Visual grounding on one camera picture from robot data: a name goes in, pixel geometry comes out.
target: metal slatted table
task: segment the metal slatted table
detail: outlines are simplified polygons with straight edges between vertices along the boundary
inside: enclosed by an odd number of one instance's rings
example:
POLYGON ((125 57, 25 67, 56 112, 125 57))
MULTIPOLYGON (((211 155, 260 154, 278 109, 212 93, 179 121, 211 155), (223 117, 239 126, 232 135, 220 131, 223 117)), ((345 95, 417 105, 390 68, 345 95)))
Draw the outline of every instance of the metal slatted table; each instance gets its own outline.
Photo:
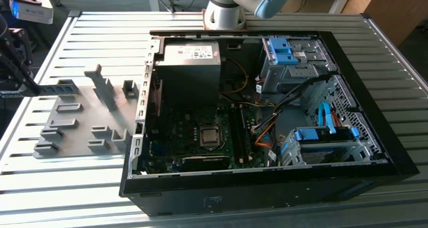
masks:
MULTIPOLYGON (((117 196, 123 156, 49 161, 32 157, 54 99, 24 98, 0 143, 0 224, 5 227, 426 226, 428 86, 371 20, 358 15, 327 14, 280 14, 270 20, 247 16, 247 28, 334 33, 420 174, 341 203, 148 218, 117 196)), ((148 31, 161 29, 200 30, 200 13, 88 12, 69 17, 36 81, 48 84, 70 78, 76 85, 88 85, 82 68, 89 63, 103 66, 103 75, 113 84, 120 85, 124 79, 140 80, 148 31)))

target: ventilation grille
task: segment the ventilation grille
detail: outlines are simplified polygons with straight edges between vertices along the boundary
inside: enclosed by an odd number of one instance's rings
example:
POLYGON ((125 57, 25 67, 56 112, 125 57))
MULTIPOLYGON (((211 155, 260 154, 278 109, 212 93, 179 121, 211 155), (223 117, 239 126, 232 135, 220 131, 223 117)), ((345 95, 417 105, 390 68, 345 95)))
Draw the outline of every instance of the ventilation grille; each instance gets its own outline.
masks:
POLYGON ((313 85, 311 88, 307 89, 302 98, 302 104, 309 107, 307 121, 313 126, 318 125, 318 105, 322 101, 327 102, 330 107, 334 108, 342 125, 355 127, 359 131, 359 140, 370 141, 370 151, 373 153, 381 153, 374 136, 366 128, 367 125, 362 115, 359 113, 351 113, 347 111, 347 108, 355 107, 355 104, 349 100, 351 97, 343 87, 345 84, 341 81, 341 77, 334 76, 327 82, 321 82, 318 85, 313 85))

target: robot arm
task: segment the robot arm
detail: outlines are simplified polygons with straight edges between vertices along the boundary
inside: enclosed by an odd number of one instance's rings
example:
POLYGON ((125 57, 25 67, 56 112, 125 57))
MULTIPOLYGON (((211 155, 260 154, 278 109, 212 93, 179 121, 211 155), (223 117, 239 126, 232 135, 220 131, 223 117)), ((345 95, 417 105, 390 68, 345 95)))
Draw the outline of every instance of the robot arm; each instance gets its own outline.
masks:
POLYGON ((243 9, 268 19, 287 0, 210 0, 203 15, 204 27, 212 30, 240 29, 244 26, 243 9))

